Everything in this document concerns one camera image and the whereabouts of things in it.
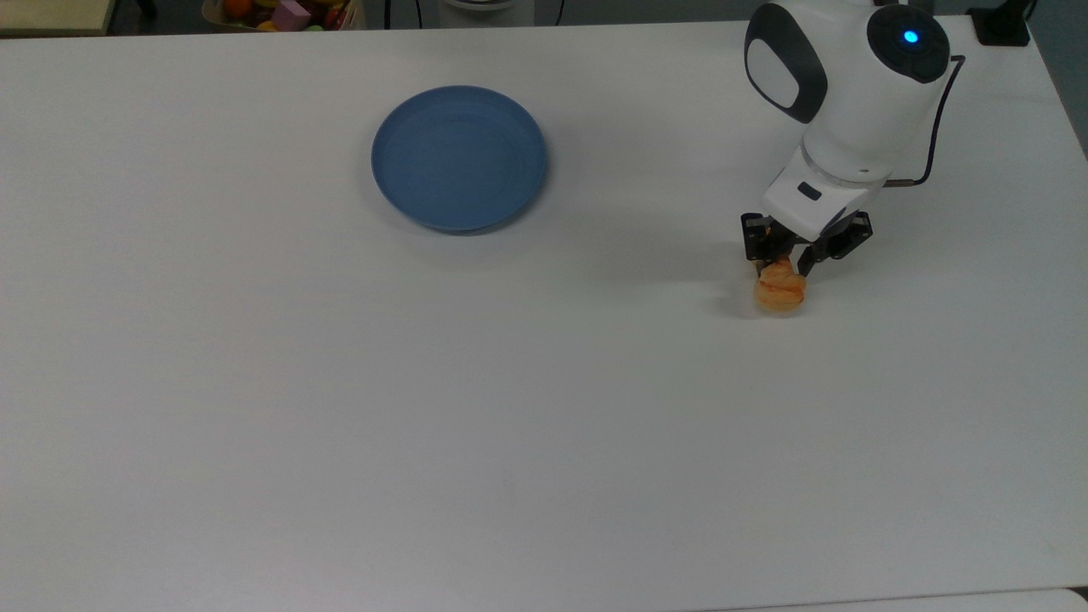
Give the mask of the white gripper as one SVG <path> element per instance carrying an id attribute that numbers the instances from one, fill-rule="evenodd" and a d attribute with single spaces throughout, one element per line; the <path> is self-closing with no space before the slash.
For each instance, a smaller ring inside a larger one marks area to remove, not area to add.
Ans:
<path id="1" fill-rule="evenodd" d="M 739 217 L 745 256 L 753 264 L 772 264 L 789 255 L 800 237 L 812 241 L 798 261 L 800 276 L 816 264 L 846 258 L 873 235 L 870 215 L 860 212 L 882 189 L 882 181 L 853 182 L 834 178 L 813 162 L 799 144 L 762 195 L 762 211 Z"/>

